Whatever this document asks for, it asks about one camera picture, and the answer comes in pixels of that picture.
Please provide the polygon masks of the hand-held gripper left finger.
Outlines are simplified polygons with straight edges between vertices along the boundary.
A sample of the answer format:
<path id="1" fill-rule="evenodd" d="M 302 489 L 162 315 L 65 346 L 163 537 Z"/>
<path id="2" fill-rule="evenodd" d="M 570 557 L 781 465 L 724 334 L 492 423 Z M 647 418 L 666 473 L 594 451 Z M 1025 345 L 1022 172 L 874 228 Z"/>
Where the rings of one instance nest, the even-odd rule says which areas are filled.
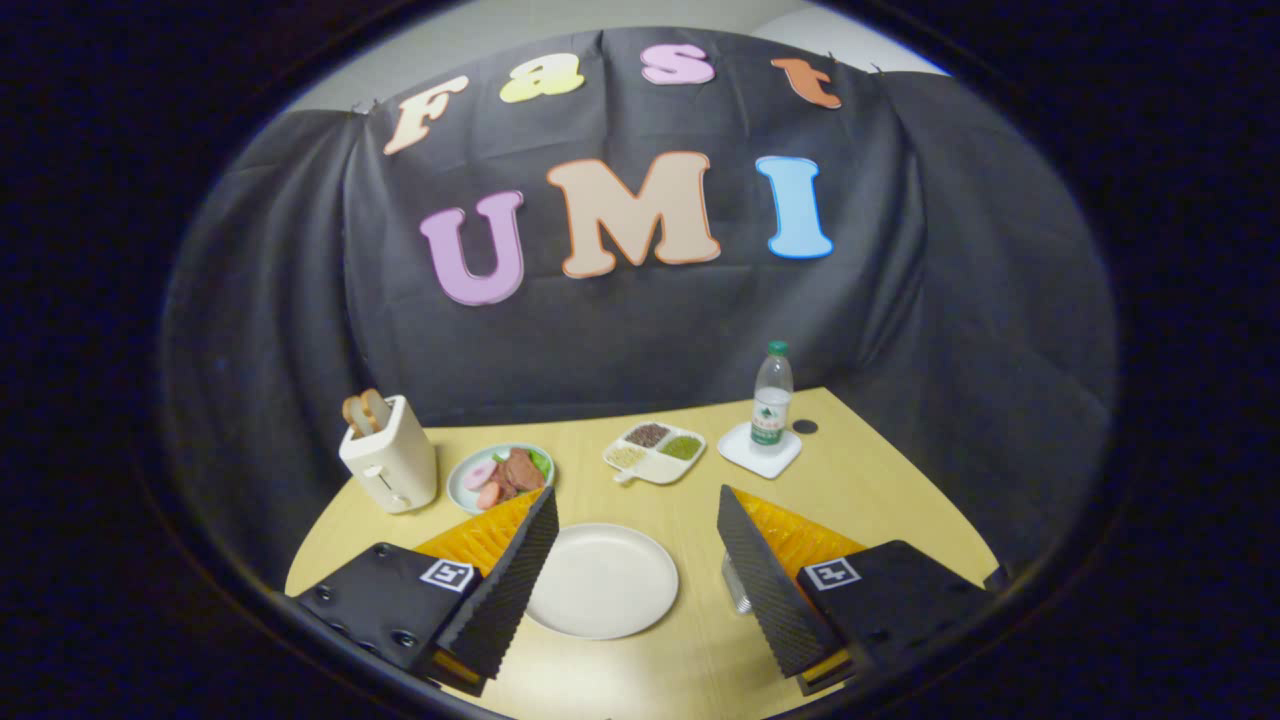
<path id="1" fill-rule="evenodd" d="M 479 696 L 500 670 L 559 528 L 556 492 L 543 487 L 416 548 L 379 541 L 294 600 L 384 664 Z"/>

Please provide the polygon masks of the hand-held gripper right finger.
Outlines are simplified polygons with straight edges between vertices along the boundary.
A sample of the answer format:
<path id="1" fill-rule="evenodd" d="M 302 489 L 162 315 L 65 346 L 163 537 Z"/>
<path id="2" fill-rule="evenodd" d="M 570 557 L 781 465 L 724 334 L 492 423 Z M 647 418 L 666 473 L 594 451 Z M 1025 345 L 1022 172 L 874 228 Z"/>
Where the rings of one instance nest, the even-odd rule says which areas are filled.
<path id="1" fill-rule="evenodd" d="M 774 661 L 804 694 L 910 667 L 995 598 L 905 541 L 867 547 L 731 486 L 717 530 Z"/>

